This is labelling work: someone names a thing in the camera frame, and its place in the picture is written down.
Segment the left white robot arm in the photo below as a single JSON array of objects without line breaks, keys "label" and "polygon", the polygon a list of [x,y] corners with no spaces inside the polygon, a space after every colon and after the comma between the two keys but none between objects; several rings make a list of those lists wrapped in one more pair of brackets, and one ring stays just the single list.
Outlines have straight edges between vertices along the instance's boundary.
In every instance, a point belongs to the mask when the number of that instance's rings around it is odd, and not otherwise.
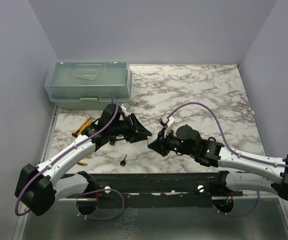
[{"label": "left white robot arm", "polygon": [[81,194],[88,198],[94,194],[95,186],[85,173],[67,179],[63,176],[83,158],[92,155],[117,136],[129,143],[147,140],[152,134],[137,119],[135,114],[127,114],[123,105],[110,103],[102,111],[101,117],[87,125],[75,140],[54,157],[33,166],[25,165],[15,188],[15,214],[23,203],[29,212],[40,216],[47,212],[55,201],[66,196]]}]

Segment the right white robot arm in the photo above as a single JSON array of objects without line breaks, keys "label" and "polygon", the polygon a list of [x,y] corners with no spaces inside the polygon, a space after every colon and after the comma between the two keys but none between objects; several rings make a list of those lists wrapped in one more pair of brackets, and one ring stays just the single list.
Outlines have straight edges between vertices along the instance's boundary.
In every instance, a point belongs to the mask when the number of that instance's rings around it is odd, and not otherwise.
[{"label": "right white robot arm", "polygon": [[214,182],[214,191],[225,196],[230,191],[263,191],[277,194],[288,201],[288,155],[266,157],[228,148],[210,139],[203,139],[197,130],[188,125],[176,132],[163,128],[148,148],[165,157],[169,152],[187,155],[205,167],[222,167],[240,171],[228,173]]}]

